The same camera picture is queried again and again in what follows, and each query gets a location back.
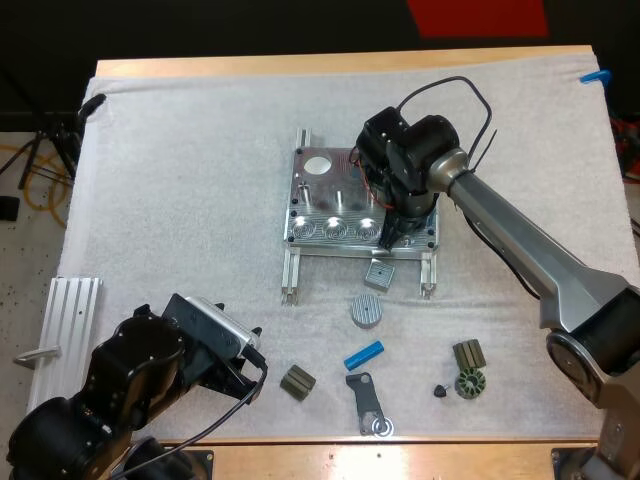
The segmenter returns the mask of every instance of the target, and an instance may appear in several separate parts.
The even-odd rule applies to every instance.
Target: screw
[[[444,398],[447,396],[448,389],[449,385],[436,385],[436,388],[433,390],[433,395],[437,398]]]

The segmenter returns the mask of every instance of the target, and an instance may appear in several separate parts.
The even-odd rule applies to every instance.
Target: black background
[[[403,0],[5,0],[0,49],[46,111],[73,112],[98,59],[592,44],[613,71],[611,107],[640,111],[640,2],[547,0],[545,9],[546,39],[423,39]],[[0,81],[0,129],[28,128],[29,119]]]

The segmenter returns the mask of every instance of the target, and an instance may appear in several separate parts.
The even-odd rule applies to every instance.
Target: cable
[[[473,168],[471,170],[469,170],[471,173],[476,173],[476,170],[478,169],[478,165],[480,165],[480,162],[484,158],[485,153],[487,153],[487,150],[489,150],[489,147],[493,143],[493,139],[496,137],[496,133],[498,133],[498,129],[497,128],[493,131],[493,135],[491,135],[491,138],[489,139],[489,142],[487,143],[487,146],[484,147],[484,150],[480,154],[480,158],[478,159],[476,164],[473,166]]]
[[[204,430],[202,430],[200,433],[194,435],[193,437],[185,440],[184,442],[182,442],[180,445],[176,445],[175,447],[167,450],[166,452],[158,455],[157,457],[153,457],[150,460],[147,460],[146,462],[142,462],[139,465],[136,465],[133,468],[130,468],[129,470],[125,470],[123,472],[117,473],[111,477],[109,477],[110,480],[118,480],[121,478],[125,478],[127,475],[131,475],[134,472],[137,472],[139,470],[142,470],[145,467],[148,467],[150,464],[152,464],[153,462],[160,460],[161,458],[166,458],[169,455],[173,455],[176,452],[179,452],[180,450],[189,447],[191,445],[193,445],[194,443],[202,440],[204,437],[206,437],[207,435],[209,435],[211,432],[213,432],[216,428],[218,428],[220,425],[222,425],[224,422],[226,422],[227,420],[229,420],[229,418],[231,418],[233,416],[234,413],[236,413],[238,410],[240,410],[240,408],[249,403],[249,401],[253,398],[253,396],[260,391],[260,389],[262,388],[262,385],[264,385],[264,381],[267,378],[267,364],[266,361],[264,359],[264,357],[262,355],[260,355],[260,353],[258,353],[258,351],[253,348],[250,345],[247,345],[244,350],[242,351],[244,357],[249,360],[253,365],[255,365],[256,367],[260,368],[262,370],[262,375],[260,376],[260,379],[258,380],[258,382],[254,385],[254,387],[249,390],[249,393],[247,393],[244,397],[242,397],[240,400],[238,400],[238,402],[231,407],[229,410],[227,410],[227,412],[222,415],[218,420],[216,420],[214,423],[212,423],[211,425],[209,425],[207,428],[205,428]]]
[[[20,155],[25,154],[26,153],[26,149],[32,143],[33,143],[33,141],[27,142],[25,145],[23,145],[20,148],[14,147],[12,145],[0,145],[0,150],[5,150],[5,151],[9,151],[9,152],[15,152],[15,154],[11,157],[13,160],[15,160]],[[58,178],[52,178],[52,177],[49,177],[47,175],[43,175],[43,174],[39,174],[37,172],[31,171],[31,172],[29,172],[29,174],[27,175],[27,178],[25,179],[24,189],[23,189],[22,193],[23,193],[23,196],[24,196],[24,201],[25,201],[25,203],[27,205],[29,205],[29,207],[31,207],[36,212],[49,211],[51,213],[51,216],[55,220],[55,222],[58,225],[60,225],[62,228],[66,228],[67,225],[64,222],[64,220],[62,220],[62,218],[60,217],[58,212],[56,211],[56,208],[58,206],[60,206],[60,204],[62,204],[62,202],[64,202],[64,199],[67,196],[69,185],[66,182],[60,181],[60,179],[66,178],[66,176],[64,175],[64,171],[60,167],[58,167],[55,163],[53,163],[53,159],[57,155],[58,154],[55,151],[52,152],[47,157],[45,157],[43,155],[40,155],[40,154],[36,154],[35,155],[35,159],[38,161],[38,163],[34,163],[33,167],[35,167],[37,169],[44,169],[47,172],[51,172],[52,174],[56,175]],[[54,171],[45,169],[44,168],[45,165],[50,165],[51,168],[53,168]],[[31,179],[33,178],[33,175],[40,175],[40,176],[48,178],[48,179],[50,179],[52,181],[51,185],[49,186],[49,195],[48,195],[48,198],[47,198],[47,205],[46,206],[45,205],[38,205],[33,200],[31,200],[31,196],[30,196],[30,193],[29,193],[29,186],[31,185]],[[58,187],[58,183],[62,183],[62,186],[63,186],[62,195],[60,196],[59,199],[55,200],[55,193],[56,193],[56,189]]]
[[[378,197],[373,193],[373,190],[371,190],[371,187],[369,186],[369,179],[364,174],[364,169],[362,168],[362,162],[360,161],[360,159],[355,160],[353,162],[351,161],[351,157],[353,157],[353,153],[356,151],[357,148],[358,148],[357,146],[354,146],[351,149],[351,151],[349,152],[349,156],[347,157],[347,162],[349,162],[354,167],[357,166],[360,168],[360,178],[362,179],[362,184],[364,185],[364,188],[367,190],[367,193],[369,193],[373,201],[376,202],[378,206],[384,208],[385,210],[393,210],[393,205],[389,205],[388,203],[383,203],[380,200],[378,200]]]
[[[456,75],[454,77],[443,78],[441,80],[438,80],[437,82],[433,82],[433,83],[429,83],[427,85],[424,85],[424,86],[418,88],[417,90],[414,90],[409,95],[407,95],[404,98],[404,100],[402,100],[398,104],[397,110],[398,110],[398,112],[401,112],[402,111],[402,107],[404,107],[409,100],[411,100],[416,95],[424,92],[425,90],[429,90],[430,88],[437,87],[438,85],[442,85],[443,83],[449,83],[449,82],[455,82],[455,81],[464,82],[467,85],[469,85],[469,88],[471,88],[471,90],[473,90],[473,93],[476,94],[476,97],[478,97],[478,100],[480,100],[480,103],[482,103],[482,105],[484,106],[485,110],[487,111],[487,118],[485,119],[484,123],[482,124],[482,127],[480,128],[480,131],[476,135],[476,138],[473,140],[473,143],[471,144],[471,148],[469,149],[468,157],[469,157],[469,160],[471,160],[471,158],[473,157],[473,153],[475,152],[476,147],[478,146],[478,143],[480,142],[480,139],[482,138],[482,136],[484,135],[484,132],[487,130],[487,128],[489,127],[489,124],[491,123],[491,115],[492,114],[491,114],[491,106],[489,105],[489,102],[487,102],[485,100],[485,98],[482,96],[482,94],[480,93],[478,88],[467,77]]]
[[[507,260],[504,254],[500,250],[498,250],[489,241],[489,239],[480,232],[480,230],[478,230],[478,228],[473,224],[473,222],[469,219],[469,217],[465,215],[464,219],[467,221],[467,224],[469,225],[471,230],[473,230],[473,233],[475,233],[478,236],[478,238],[482,240],[484,244],[493,251],[493,253],[498,255],[498,257],[502,259],[502,261],[507,265],[507,267],[509,267],[509,270],[511,270],[511,273],[513,273],[516,276],[516,279],[520,282],[520,285],[522,285],[522,288],[524,288],[527,291],[527,293],[531,295],[533,298],[535,298],[536,300],[540,300],[540,295],[538,295],[538,293],[533,288],[531,288],[531,285],[529,285],[525,281],[525,279],[522,278],[522,275],[520,275],[520,272],[518,272],[516,268],[513,265],[511,265],[511,263],[509,263],[509,260]]]

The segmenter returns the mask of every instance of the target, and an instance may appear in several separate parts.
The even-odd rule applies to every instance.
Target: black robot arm
[[[15,480],[98,478],[144,427],[194,385],[250,403],[260,383],[244,377],[245,357],[263,368],[260,329],[231,320],[224,305],[174,294],[162,316],[135,310],[92,354],[84,387],[53,398],[9,441]]]
[[[424,85],[405,97],[397,107],[385,108],[365,122],[356,140],[359,163],[367,183],[380,192],[384,199],[380,203],[387,210],[379,240],[385,250],[391,249],[403,236],[424,228],[438,200],[438,192],[427,188],[429,169],[442,155],[460,146],[458,133],[446,118],[427,115],[411,125],[402,117],[402,108],[419,93],[450,82],[466,83],[486,111],[484,122],[469,149],[471,159],[489,127],[492,111],[473,82],[462,76]]]

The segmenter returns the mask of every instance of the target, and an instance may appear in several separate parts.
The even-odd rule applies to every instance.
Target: metal gear
[[[477,368],[462,370],[456,378],[456,392],[465,400],[478,397],[487,386],[487,380]]]

